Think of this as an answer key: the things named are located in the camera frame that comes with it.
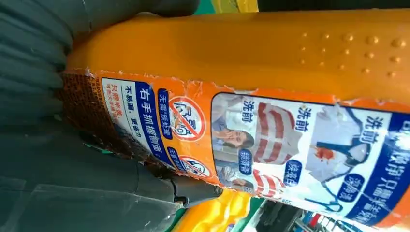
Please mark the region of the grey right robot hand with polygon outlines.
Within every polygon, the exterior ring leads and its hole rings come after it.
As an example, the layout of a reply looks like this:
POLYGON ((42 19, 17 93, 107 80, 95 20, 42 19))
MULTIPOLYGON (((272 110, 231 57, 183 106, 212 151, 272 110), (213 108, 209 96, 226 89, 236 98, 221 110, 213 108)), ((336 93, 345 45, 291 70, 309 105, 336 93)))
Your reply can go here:
POLYGON ((189 16, 197 0, 3 0, 0 3, 0 229, 162 232, 179 208, 222 189, 102 152, 63 120, 60 74, 77 36, 142 12, 189 16))

